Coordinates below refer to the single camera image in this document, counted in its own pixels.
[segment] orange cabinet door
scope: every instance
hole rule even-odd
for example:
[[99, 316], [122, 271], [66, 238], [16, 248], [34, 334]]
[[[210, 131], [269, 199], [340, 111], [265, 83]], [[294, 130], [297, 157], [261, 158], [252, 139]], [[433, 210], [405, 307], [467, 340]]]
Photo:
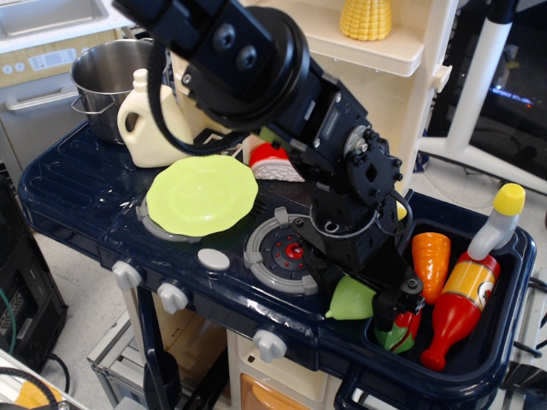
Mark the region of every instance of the orange cabinet door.
[[255, 380], [247, 374], [241, 375], [242, 410], [309, 410], [307, 407], [282, 395], [277, 390]]

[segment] white shelf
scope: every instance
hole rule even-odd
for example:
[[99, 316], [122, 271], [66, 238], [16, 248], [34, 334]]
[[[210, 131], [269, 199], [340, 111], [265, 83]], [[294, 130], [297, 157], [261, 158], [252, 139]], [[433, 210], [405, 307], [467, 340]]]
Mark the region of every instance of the white shelf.
[[338, 9], [298, 0], [255, 0], [247, 4], [287, 13], [303, 30], [309, 49], [314, 53], [402, 77], [410, 77], [420, 66], [424, 51], [423, 31], [420, 29], [393, 25], [383, 40], [360, 41], [342, 34]]

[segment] oven door handle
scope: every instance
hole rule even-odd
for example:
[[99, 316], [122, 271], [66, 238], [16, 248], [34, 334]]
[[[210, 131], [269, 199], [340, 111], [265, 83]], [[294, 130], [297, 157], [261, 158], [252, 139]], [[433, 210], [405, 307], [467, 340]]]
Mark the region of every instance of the oven door handle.
[[61, 88], [61, 90], [55, 94], [48, 94], [47, 96], [31, 98], [25, 101], [17, 101], [15, 98], [9, 98], [6, 101], [6, 108], [12, 113], [21, 113], [30, 109], [42, 108], [43, 106], [76, 96], [78, 96], [76, 88], [68, 86]]

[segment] toy carrot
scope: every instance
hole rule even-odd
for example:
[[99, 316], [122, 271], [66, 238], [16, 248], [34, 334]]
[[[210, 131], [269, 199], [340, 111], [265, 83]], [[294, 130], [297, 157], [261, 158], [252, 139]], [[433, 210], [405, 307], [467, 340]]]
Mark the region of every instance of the toy carrot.
[[443, 234], [426, 232], [412, 239], [416, 275], [424, 284], [422, 295], [433, 305], [443, 290], [450, 262], [450, 240]]

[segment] plastic detergent bottle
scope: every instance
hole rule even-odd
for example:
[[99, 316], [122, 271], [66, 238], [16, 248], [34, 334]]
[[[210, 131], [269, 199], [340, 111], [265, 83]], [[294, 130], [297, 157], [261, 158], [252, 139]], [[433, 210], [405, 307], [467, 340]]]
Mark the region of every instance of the plastic detergent bottle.
[[[166, 167], [187, 157], [176, 149], [156, 125], [148, 101], [148, 70], [133, 74], [133, 90], [118, 111], [118, 129], [137, 167]], [[192, 144], [193, 138], [185, 116], [175, 101], [170, 87], [162, 85], [160, 102], [168, 130], [180, 141]]]

